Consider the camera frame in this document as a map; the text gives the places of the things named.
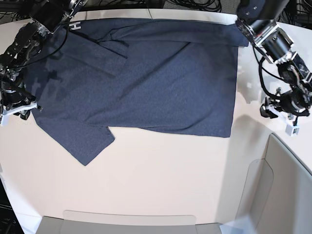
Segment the table surface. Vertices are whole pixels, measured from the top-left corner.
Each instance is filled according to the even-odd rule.
[[[165,9],[78,13],[74,20],[101,18],[202,20],[232,24],[235,15]],[[0,54],[26,21],[0,25]],[[312,31],[282,24],[295,50],[312,63]],[[265,63],[276,74],[276,67]],[[307,147],[312,118],[288,137],[278,119],[260,116],[264,97],[251,46],[239,48],[234,120],[230,138],[110,128],[116,137],[89,165],[82,166],[40,129],[32,116],[0,129],[0,177],[25,233],[35,233],[42,216],[64,218],[66,210],[116,215],[193,215],[196,223],[235,219],[249,165],[265,156],[272,132],[312,168]],[[274,92],[277,80],[264,74]]]

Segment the white tabletop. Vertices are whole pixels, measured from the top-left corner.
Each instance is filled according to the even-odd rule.
[[[83,12],[74,20],[116,17],[223,24],[232,24],[236,19],[221,13],[132,9]],[[0,38],[0,53],[24,24],[25,21],[18,21],[0,25],[0,31],[5,32]],[[312,68],[312,31],[285,24],[282,28]],[[265,67],[276,73],[275,66]],[[281,121],[260,116],[263,94],[257,70],[251,46],[240,48],[230,138],[114,127],[110,128],[116,137],[114,143],[86,167],[40,129],[32,116],[28,121],[10,118],[9,124],[0,129],[0,176],[25,233],[35,233],[42,216],[63,218],[65,210],[194,215],[197,224],[234,220],[248,167],[253,160],[264,157],[269,134],[278,132],[292,147],[292,140],[283,134],[285,125]],[[278,83],[265,74],[264,77],[267,87],[274,92]],[[303,121],[306,126],[312,127],[311,119]],[[307,139],[309,131],[301,130],[296,141]],[[309,149],[301,150],[298,156],[312,168],[312,160],[306,157],[308,152]]]

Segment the shirt sleeve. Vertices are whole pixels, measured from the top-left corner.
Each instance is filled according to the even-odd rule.
[[[86,166],[109,146],[114,136],[107,127],[66,119],[36,119],[37,125]]]

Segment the folded fabric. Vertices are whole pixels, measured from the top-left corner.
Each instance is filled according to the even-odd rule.
[[[62,49],[30,65],[26,88],[43,107],[39,127],[87,165],[114,141],[108,127],[229,137],[237,53],[235,25],[97,19],[77,22]],[[37,60],[63,42],[62,29]]]

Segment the white table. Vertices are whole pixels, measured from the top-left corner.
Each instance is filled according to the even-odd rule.
[[[199,11],[136,9],[83,12],[74,20],[100,18],[204,20],[232,24],[236,16]],[[0,53],[26,21],[0,25]],[[312,69],[312,31],[282,28]],[[276,67],[265,64],[276,73]],[[42,216],[63,218],[73,210],[118,215],[194,215],[196,223],[235,219],[248,167],[261,159],[268,136],[277,132],[290,147],[281,121],[260,116],[262,90],[252,48],[240,48],[234,121],[230,138],[162,134],[136,128],[110,128],[114,143],[82,166],[35,123],[18,117],[0,129],[0,176],[25,233],[35,233]],[[266,76],[272,92],[276,80]],[[306,129],[312,129],[306,118]],[[295,142],[309,146],[310,132]],[[308,147],[298,157],[312,168]]]

